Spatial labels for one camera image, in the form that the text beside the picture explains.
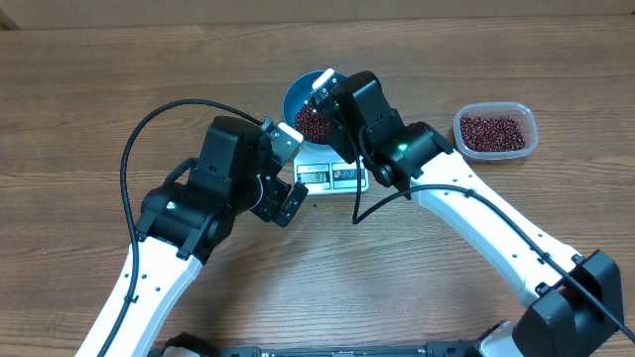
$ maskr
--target black cable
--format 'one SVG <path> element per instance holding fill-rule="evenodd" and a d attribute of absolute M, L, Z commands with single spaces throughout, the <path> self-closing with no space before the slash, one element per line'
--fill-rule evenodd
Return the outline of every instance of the black cable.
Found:
<path fill-rule="evenodd" d="M 511 218 L 509 218 L 509 216 L 505 214 L 505 212 L 503 212 L 500 208 L 498 208 L 498 206 L 492 203 L 489 199 L 476 193 L 473 189 L 464 188 L 464 187 L 453 185 L 453 184 L 422 184 L 419 186 L 415 186 L 415 187 L 406 189 L 404 191 L 393 193 L 389 195 L 388 197 L 375 203 L 372 207 L 368 208 L 368 210 L 362 213 L 358 218 L 353 219 L 353 224 L 358 224 L 364 218 L 368 217 L 371 213 L 381 208 L 384 204 L 396 198 L 402 197 L 408 193 L 413 193 L 420 190 L 429 190 L 429 189 L 442 189 L 442 190 L 451 190 L 451 191 L 461 192 L 465 194 L 465 198 L 474 197 L 478 201 L 480 201 L 481 203 L 489 207 L 489 209 L 494 211 L 494 213 L 496 213 L 502 220 L 504 220 L 505 223 L 507 223 L 525 241 L 525 243 L 527 243 L 536 252 L 536 254 L 538 254 L 539 257 L 541 257 L 545 262 L 547 262 L 547 264 L 549 264 L 550 267 L 552 267 L 556 272 L 558 272 L 558 274 L 563 276 L 566 283 L 568 283 L 578 293 L 582 294 L 595 308 L 601 311 L 606 317 L 608 317 L 608 319 L 613 321 L 613 323 L 617 325 L 617 327 L 626 335 L 626 337 L 628 337 L 631 340 L 631 342 L 635 343 L 635 334 L 633 334 L 633 332 L 624 323 L 619 321 L 617 317 L 615 317 L 611 313 L 611 311 L 609 311 L 608 308 L 604 306 L 604 304 L 601 301 L 595 298 L 593 294 L 591 294 L 585 287 L 583 287 L 574 278 L 572 278 L 572 276 L 569 275 L 569 273 L 566 270 L 564 270 L 561 266 L 559 266 L 558 263 L 554 262 L 554 260 L 551 258 L 551 255 L 549 255 L 548 253 L 545 253 L 545 251 L 543 251 Z"/>
<path fill-rule="evenodd" d="M 128 231 L 130 232 L 130 245 L 132 246 L 132 274 L 130 276 L 130 287 L 128 288 L 128 293 L 124 298 L 123 305 L 121 306 L 121 310 L 119 311 L 119 315 L 115 320 L 115 323 L 112 325 L 112 329 L 108 334 L 108 337 L 104 341 L 101 349 L 99 350 L 98 357 L 105 356 L 110 344 L 114 340 L 117 332 L 119 331 L 119 327 L 121 327 L 121 323 L 123 322 L 124 317 L 126 316 L 126 312 L 128 312 L 128 307 L 130 307 L 130 302 L 134 298 L 135 288 L 137 287 L 137 276 L 139 275 L 139 239 L 137 237 L 137 232 L 135 230 L 135 222 L 132 217 L 132 209 L 130 208 L 130 198 L 128 197 L 128 185 L 126 183 L 126 172 L 128 170 L 128 157 L 130 156 L 130 151 L 132 150 L 132 144 L 134 144 L 135 139 L 141 132 L 148 122 L 150 122 L 157 115 L 165 112 L 168 109 L 172 109 L 174 107 L 178 107 L 180 105 L 185 104 L 200 104 L 200 105 L 208 105 L 218 109 L 222 109 L 228 111 L 230 113 L 241 116 L 250 122 L 256 125 L 262 125 L 262 122 L 255 119 L 249 114 L 246 114 L 238 109 L 234 109 L 230 106 L 216 103 L 211 100 L 205 99 L 181 99 L 174 101 L 172 103 L 168 103 L 162 105 L 161 107 L 153 110 L 150 114 L 148 114 L 135 128 L 135 130 L 130 134 L 130 138 L 128 138 L 128 143 L 126 144 L 126 148 L 123 150 L 123 156 L 121 157 L 121 169 L 119 172 L 119 181 L 121 185 L 121 198 L 123 200 L 123 210 L 126 215 L 126 222 L 128 223 Z"/>
<path fill-rule="evenodd" d="M 355 164 L 357 166 L 356 175 L 357 175 L 357 191 L 355 192 L 355 205 L 353 205 L 353 218 L 351 221 L 357 219 L 357 212 L 359 211 L 359 202 L 361 201 L 361 163 L 359 163 L 359 154 L 357 153 L 357 148 L 355 147 L 355 142 L 353 138 L 350 136 L 348 130 L 343 130 L 348 136 L 353 148 L 353 153 L 355 154 Z"/>
<path fill-rule="evenodd" d="M 364 144 L 364 132 L 366 131 L 366 127 L 359 128 L 357 132 L 357 142 L 359 143 L 359 151 L 361 152 L 361 157 L 364 158 L 366 164 L 371 166 L 375 165 L 375 163 L 370 159 L 368 152 L 366 152 L 366 145 Z"/>

